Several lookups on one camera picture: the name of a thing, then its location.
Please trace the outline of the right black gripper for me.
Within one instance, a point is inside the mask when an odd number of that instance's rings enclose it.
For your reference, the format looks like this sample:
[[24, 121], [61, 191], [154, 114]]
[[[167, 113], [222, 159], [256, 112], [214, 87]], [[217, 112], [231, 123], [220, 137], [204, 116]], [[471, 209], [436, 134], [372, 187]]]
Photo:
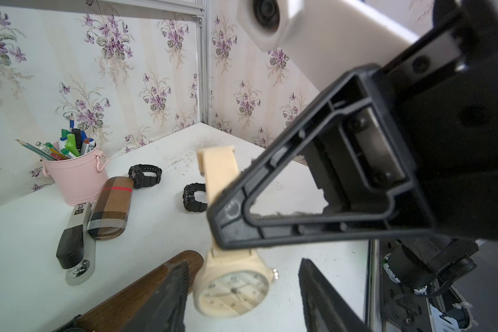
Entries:
[[424, 36], [389, 19], [373, 36], [427, 206], [402, 204], [376, 236], [498, 240], [498, 1], [437, 1]]

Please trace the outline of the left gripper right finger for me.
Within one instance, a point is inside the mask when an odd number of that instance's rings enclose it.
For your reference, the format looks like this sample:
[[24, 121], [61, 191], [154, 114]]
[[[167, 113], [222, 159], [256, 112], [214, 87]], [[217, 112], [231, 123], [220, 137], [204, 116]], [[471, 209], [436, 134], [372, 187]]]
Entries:
[[311, 260], [302, 259], [298, 277], [307, 331], [369, 331]]

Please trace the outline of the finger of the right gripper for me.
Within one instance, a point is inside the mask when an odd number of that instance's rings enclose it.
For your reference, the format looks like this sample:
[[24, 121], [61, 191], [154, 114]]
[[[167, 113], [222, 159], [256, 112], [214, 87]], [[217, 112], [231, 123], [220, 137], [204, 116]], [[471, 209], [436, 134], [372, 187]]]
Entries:
[[[394, 106], [394, 90], [379, 66], [361, 66], [340, 76], [209, 206], [207, 219], [219, 247], [430, 232], [435, 218], [394, 120]], [[253, 214], [257, 197], [299, 155], [323, 192], [323, 211]]]

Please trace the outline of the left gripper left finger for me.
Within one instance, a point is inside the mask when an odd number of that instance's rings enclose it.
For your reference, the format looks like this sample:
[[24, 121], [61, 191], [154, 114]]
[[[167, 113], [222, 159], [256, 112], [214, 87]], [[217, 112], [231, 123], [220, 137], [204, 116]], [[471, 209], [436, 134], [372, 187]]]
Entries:
[[188, 263], [171, 266], [165, 280], [121, 331], [185, 331], [189, 289]]

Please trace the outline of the wooden watch stand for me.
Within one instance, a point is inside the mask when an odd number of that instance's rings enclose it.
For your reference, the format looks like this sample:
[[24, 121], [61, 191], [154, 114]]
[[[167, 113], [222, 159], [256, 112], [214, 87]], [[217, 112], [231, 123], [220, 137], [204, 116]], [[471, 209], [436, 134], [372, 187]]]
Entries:
[[183, 261], [188, 263], [190, 271], [189, 295], [195, 276], [204, 263], [203, 257], [193, 250], [177, 254], [84, 315], [76, 315], [57, 330], [121, 331], [165, 280], [170, 267]]

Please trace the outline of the black sport watch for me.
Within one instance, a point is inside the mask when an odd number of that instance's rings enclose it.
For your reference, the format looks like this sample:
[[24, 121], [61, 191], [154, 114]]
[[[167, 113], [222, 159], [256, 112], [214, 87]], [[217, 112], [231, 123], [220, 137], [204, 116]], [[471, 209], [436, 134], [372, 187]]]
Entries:
[[206, 184], [191, 183], [186, 185], [183, 189], [183, 207], [188, 212], [205, 212], [208, 205], [195, 199], [196, 192], [206, 192]]
[[130, 167], [129, 177], [134, 182], [134, 189], [150, 188], [161, 181], [163, 170], [155, 165], [137, 164]]

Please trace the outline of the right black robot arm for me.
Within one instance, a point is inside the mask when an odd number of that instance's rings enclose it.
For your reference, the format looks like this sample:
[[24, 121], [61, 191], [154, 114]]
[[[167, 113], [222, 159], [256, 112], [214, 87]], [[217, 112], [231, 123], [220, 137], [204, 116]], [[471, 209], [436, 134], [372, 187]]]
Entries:
[[309, 331], [402, 331], [449, 318], [498, 240], [498, 1], [436, 1], [422, 37], [360, 1], [241, 1], [263, 51], [282, 48], [319, 95], [216, 200], [222, 249], [379, 240], [367, 321], [309, 260], [299, 279]]

